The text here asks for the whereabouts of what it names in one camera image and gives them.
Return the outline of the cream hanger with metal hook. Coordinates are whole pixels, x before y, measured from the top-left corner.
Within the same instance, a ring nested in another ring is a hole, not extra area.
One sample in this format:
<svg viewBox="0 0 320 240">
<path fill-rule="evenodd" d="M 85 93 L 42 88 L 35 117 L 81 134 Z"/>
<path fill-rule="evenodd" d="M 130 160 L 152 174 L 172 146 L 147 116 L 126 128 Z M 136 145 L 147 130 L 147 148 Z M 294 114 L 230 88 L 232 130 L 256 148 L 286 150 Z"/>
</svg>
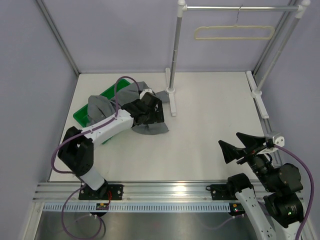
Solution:
<svg viewBox="0 0 320 240">
<path fill-rule="evenodd" d="M 249 40 L 266 41 L 274 35 L 275 28 L 271 25 L 238 25 L 241 5 L 237 10 L 234 25 L 200 26 L 194 31 L 196 41 L 219 41 L 219 40 Z"/>
</svg>

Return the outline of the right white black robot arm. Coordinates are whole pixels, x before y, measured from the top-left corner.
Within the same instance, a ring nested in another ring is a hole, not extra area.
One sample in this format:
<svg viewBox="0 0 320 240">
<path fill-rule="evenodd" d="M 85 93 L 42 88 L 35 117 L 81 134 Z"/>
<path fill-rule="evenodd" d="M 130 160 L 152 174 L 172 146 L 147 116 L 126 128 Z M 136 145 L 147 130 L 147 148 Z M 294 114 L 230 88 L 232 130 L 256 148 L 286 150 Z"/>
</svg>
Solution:
<svg viewBox="0 0 320 240">
<path fill-rule="evenodd" d="M 244 173 L 230 176 L 226 183 L 226 193 L 240 201 L 259 240 L 297 240 L 299 227 L 304 220 L 304 208 L 297 196 L 303 189 L 299 169 L 291 163 L 275 167 L 267 155 L 285 145 L 285 138 L 276 132 L 267 136 L 253 136 L 237 132 L 236 136 L 243 148 L 223 140 L 218 144 L 226 164 L 236 161 L 247 163 L 264 189 L 269 193 L 263 197 L 264 206 L 271 217 L 269 222 L 254 187 Z"/>
</svg>

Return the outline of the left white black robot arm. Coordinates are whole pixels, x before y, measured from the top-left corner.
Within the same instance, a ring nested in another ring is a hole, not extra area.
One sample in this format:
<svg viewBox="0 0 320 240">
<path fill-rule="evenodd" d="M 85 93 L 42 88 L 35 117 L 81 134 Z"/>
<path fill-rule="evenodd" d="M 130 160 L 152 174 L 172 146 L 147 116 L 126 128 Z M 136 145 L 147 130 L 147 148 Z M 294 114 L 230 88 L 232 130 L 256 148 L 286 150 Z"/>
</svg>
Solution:
<svg viewBox="0 0 320 240">
<path fill-rule="evenodd" d="M 123 106 L 117 106 L 108 118 L 85 127 L 69 128 L 57 151 L 58 158 L 84 183 L 79 198 L 82 200 L 107 200 L 121 191 L 113 187 L 94 167 L 94 151 L 103 142 L 135 126 L 164 123 L 162 101 L 150 90 Z"/>
</svg>

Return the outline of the grey button-up shirt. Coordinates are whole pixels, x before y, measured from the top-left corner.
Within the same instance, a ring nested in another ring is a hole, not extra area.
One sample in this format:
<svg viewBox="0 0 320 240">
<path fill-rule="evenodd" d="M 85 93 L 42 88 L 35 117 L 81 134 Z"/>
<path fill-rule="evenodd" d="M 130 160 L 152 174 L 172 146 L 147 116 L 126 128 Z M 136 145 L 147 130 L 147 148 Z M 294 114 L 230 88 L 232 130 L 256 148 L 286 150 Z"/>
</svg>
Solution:
<svg viewBox="0 0 320 240">
<path fill-rule="evenodd" d="M 120 106 L 130 103 L 140 97 L 138 90 L 148 89 L 149 86 L 144 82 L 132 83 L 117 92 L 118 104 Z M 94 125 L 116 112 L 116 100 L 114 97 L 108 99 L 102 95 L 91 95 L 88 98 L 87 115 L 89 127 Z M 166 123 L 142 124 L 132 128 L 132 130 L 141 135 L 159 135 L 169 132 Z"/>
</svg>

